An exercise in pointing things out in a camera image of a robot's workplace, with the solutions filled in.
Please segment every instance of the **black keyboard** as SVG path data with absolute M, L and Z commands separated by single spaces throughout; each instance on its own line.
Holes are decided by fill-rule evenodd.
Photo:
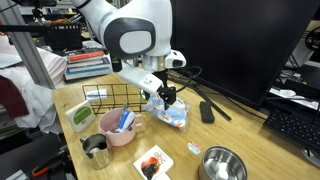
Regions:
M 264 125 L 307 148 L 320 152 L 320 128 L 312 125 L 311 122 L 275 109 L 264 122 Z

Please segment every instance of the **pink cup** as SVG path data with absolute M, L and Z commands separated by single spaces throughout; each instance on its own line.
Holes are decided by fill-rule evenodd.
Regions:
M 118 127 L 121 111 L 121 108 L 116 108 L 106 112 L 100 118 L 99 130 L 107 137 L 111 146 L 123 146 L 128 144 L 136 135 L 136 119 L 133 120 L 131 125 L 132 128 L 128 128 L 129 130 L 124 130 L 118 133 L 112 132 Z

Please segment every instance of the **paper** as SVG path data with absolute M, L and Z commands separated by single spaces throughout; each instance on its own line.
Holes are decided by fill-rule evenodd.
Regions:
M 86 93 L 86 99 L 90 102 L 107 99 L 107 90 L 101 89 L 99 90 L 99 93 L 98 93 L 98 90 L 88 91 Z
M 0 68 L 6 68 L 22 62 L 19 55 L 0 53 Z
M 192 140 L 189 141 L 188 148 L 196 155 L 198 155 L 202 151 L 202 147 L 200 147 L 196 142 Z
M 172 167 L 173 160 L 155 145 L 133 163 L 133 166 L 145 180 L 170 179 L 166 172 Z

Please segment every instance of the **black remote control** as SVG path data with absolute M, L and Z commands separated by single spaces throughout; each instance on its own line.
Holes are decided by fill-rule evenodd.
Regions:
M 201 121 L 203 123 L 214 122 L 214 116 L 213 116 L 211 105 L 209 102 L 206 102 L 206 101 L 200 102 L 200 114 L 201 114 Z

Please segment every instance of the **stainless steel cup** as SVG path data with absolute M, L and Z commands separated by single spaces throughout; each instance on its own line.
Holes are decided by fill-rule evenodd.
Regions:
M 89 137 L 81 137 L 80 142 L 93 169 L 102 169 L 111 163 L 113 151 L 105 135 L 93 134 Z

